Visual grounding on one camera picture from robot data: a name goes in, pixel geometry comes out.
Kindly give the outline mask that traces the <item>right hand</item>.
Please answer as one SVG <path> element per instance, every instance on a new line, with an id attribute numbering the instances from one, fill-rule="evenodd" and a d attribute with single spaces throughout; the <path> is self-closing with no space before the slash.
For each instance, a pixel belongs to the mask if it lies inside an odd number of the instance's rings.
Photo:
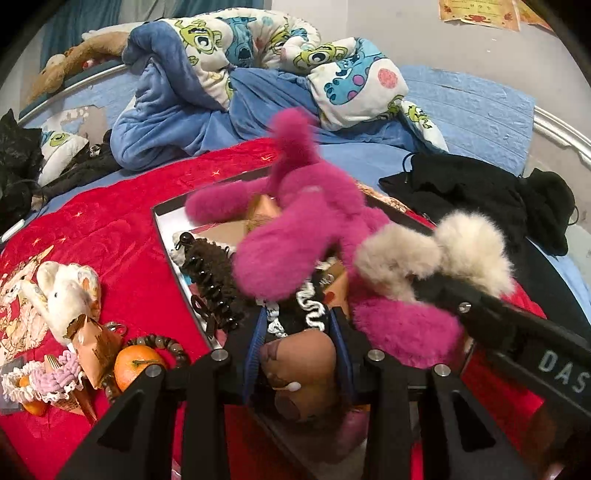
<path id="1" fill-rule="evenodd" d="M 337 352 L 324 332 L 307 329 L 264 343 L 259 362 L 283 418 L 308 421 L 335 403 Z"/>

